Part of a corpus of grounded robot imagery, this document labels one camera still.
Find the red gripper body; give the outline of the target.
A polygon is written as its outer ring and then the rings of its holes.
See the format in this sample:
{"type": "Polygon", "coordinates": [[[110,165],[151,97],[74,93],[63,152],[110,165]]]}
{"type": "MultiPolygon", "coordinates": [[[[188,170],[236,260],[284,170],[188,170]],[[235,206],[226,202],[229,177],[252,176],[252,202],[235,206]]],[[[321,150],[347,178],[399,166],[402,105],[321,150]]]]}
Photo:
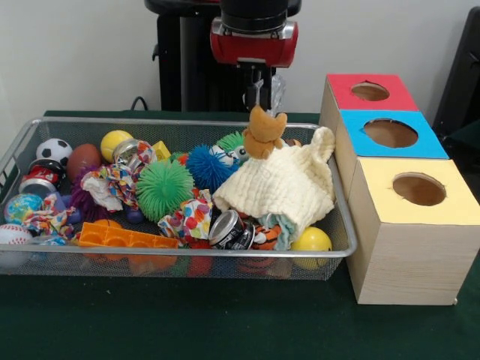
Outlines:
{"type": "Polygon", "coordinates": [[[278,30],[242,34],[227,28],[220,18],[211,24],[211,51],[217,62],[264,64],[270,68],[288,68],[294,59],[299,37],[297,22],[286,21],[278,30]]]}

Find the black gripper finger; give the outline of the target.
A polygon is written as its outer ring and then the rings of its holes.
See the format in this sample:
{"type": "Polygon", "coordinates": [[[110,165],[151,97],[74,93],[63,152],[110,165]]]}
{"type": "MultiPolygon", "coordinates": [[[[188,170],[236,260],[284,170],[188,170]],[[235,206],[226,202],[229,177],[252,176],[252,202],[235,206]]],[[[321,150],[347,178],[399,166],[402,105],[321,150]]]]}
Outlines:
{"type": "Polygon", "coordinates": [[[264,111],[270,110],[272,107],[272,69],[264,67],[262,69],[262,86],[260,87],[260,106],[264,111]]]}
{"type": "Polygon", "coordinates": [[[245,105],[248,111],[251,111],[257,104],[257,94],[259,91],[259,81],[262,78],[261,70],[255,65],[250,64],[245,72],[246,75],[246,92],[245,105]]]}

